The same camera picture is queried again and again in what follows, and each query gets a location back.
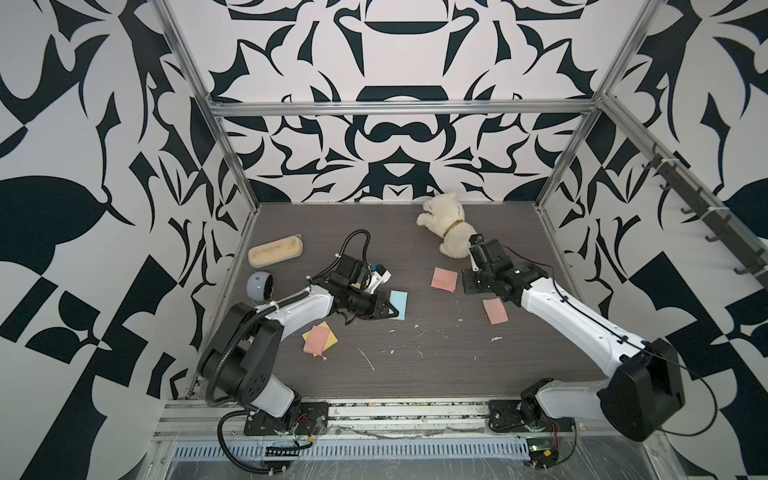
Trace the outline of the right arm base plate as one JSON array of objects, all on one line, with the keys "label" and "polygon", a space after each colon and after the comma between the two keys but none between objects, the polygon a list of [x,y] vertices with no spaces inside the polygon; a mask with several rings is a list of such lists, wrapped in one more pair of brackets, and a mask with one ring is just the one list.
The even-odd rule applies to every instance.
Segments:
[{"label": "right arm base plate", "polygon": [[573,418],[551,418],[532,400],[491,400],[488,428],[495,433],[570,432]]}]

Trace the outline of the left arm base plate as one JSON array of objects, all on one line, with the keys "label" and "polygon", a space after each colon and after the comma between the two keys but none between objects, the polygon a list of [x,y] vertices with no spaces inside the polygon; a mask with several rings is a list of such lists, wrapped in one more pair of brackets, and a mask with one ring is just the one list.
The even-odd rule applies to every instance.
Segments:
[{"label": "left arm base plate", "polygon": [[328,425],[328,402],[304,402],[292,405],[282,417],[266,412],[250,413],[244,427],[246,436],[275,436],[291,434],[312,436],[323,433]]}]

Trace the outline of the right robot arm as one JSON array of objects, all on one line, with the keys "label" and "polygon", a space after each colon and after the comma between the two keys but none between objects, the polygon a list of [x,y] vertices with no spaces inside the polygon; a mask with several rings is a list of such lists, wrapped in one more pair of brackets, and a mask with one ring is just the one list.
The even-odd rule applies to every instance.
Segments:
[{"label": "right robot arm", "polygon": [[509,415],[495,413],[490,427],[541,431],[560,418],[604,421],[641,442],[685,405],[677,352],[663,339],[649,342],[577,300],[536,262],[514,262],[496,239],[474,234],[471,265],[462,272],[466,294],[492,293],[535,315],[578,347],[603,373],[597,382],[543,378],[520,396]]}]

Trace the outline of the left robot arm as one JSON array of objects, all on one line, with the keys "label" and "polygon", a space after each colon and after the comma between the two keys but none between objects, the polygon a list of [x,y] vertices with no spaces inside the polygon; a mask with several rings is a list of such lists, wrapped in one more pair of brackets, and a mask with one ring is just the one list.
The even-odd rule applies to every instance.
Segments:
[{"label": "left robot arm", "polygon": [[301,396],[273,374],[282,340],[335,313],[360,320],[392,319],[399,310],[379,287],[391,278],[383,265],[339,254],[330,269],[307,286],[262,307],[238,303],[228,310],[197,367],[206,381],[208,406],[234,402],[289,426],[299,417]]}]

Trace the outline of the pink memo pad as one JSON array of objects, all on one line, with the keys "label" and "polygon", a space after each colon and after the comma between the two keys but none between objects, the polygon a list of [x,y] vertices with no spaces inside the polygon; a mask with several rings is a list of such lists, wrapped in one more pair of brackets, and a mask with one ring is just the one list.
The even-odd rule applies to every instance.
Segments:
[{"label": "pink memo pad", "polygon": [[454,293],[457,287],[457,282],[457,272],[436,267],[433,272],[430,287]]}]

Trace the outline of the torn pink memo page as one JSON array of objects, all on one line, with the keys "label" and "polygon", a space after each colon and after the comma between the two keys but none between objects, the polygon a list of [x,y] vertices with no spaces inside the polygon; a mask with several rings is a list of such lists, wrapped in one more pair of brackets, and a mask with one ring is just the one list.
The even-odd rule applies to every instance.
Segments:
[{"label": "torn pink memo page", "polygon": [[491,325],[498,325],[509,320],[504,303],[499,298],[484,299],[483,307]]}]

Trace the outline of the blue memo pad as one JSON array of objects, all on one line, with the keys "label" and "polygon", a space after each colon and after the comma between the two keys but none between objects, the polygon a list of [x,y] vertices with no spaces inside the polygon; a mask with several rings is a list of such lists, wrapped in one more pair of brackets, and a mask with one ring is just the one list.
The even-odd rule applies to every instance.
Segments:
[{"label": "blue memo pad", "polygon": [[406,316],[408,294],[403,291],[392,290],[390,292],[389,302],[398,311],[395,320],[404,321]]}]

